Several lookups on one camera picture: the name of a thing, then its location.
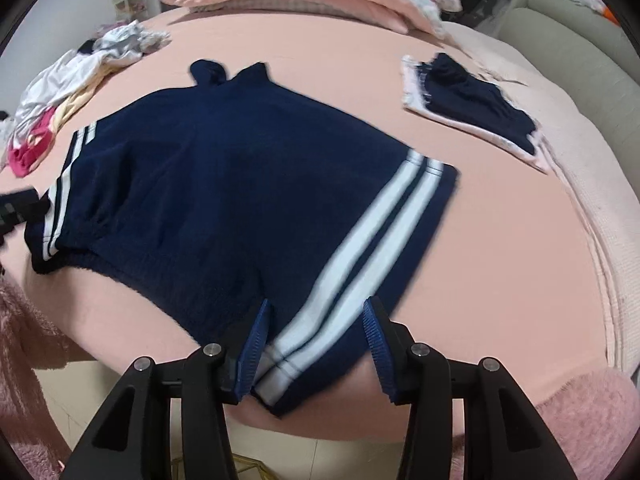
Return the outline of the navy shorts with white stripes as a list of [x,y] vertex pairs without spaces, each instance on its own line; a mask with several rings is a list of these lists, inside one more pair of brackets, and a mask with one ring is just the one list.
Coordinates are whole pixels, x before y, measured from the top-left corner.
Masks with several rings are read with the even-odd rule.
[[37,273],[108,276],[199,344],[268,308],[250,391],[284,416],[366,353],[364,303],[398,306],[458,173],[265,64],[191,74],[73,134],[25,242]]

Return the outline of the magenta pink garment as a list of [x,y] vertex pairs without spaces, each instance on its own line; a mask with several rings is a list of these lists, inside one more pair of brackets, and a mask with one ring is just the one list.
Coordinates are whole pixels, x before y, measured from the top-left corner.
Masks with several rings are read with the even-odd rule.
[[55,138],[51,130],[54,113],[55,107],[48,108],[30,130],[26,140],[18,148],[9,149],[8,163],[15,177],[28,176],[47,155]]

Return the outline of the cream yellow garment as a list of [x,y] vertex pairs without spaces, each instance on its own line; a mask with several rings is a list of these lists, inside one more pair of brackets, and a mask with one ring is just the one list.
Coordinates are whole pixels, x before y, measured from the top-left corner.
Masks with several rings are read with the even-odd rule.
[[54,133],[62,129],[62,127],[78,113],[94,96],[96,90],[102,84],[105,78],[116,72],[113,66],[102,65],[96,73],[78,90],[74,91],[70,96],[65,98],[62,103],[55,109],[50,119],[49,129]]

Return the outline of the white garment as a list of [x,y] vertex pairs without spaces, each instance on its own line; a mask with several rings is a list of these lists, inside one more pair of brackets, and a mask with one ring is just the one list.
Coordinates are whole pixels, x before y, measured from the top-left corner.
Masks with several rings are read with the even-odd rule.
[[138,62],[140,58],[139,53],[118,55],[114,50],[99,50],[93,54],[67,51],[35,76],[23,91],[14,114],[8,147],[22,146],[46,110],[58,106],[76,91],[88,86],[101,68],[126,67]]

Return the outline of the pink fuzzy sleeve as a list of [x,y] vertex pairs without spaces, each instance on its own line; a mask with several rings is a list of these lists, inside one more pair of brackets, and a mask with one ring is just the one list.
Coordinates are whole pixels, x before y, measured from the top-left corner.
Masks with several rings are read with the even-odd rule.
[[92,356],[64,335],[3,275],[1,310],[1,430],[27,471],[56,479],[70,447],[50,415],[37,370],[58,370]]

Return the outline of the grey patterned crumpled garment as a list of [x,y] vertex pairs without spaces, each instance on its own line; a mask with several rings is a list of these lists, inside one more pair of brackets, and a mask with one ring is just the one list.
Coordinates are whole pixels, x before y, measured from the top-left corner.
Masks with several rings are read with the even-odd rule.
[[125,67],[163,49],[170,42],[169,32],[154,32],[140,22],[133,21],[113,28],[98,38],[93,44],[93,52],[107,65]]

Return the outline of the beige knitted blanket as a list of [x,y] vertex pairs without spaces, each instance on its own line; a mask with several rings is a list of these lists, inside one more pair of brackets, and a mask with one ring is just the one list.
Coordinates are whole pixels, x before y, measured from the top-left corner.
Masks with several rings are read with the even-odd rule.
[[608,364],[639,366],[639,200],[604,137],[570,96],[503,41],[447,22],[449,43],[538,122],[542,152],[588,236],[604,302]]

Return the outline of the grey green headboard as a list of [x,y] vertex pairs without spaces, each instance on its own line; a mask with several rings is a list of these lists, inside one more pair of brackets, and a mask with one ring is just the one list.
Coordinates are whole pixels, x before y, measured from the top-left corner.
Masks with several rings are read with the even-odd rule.
[[608,138],[639,131],[639,55],[620,27],[572,0],[511,0],[496,38],[563,89]]

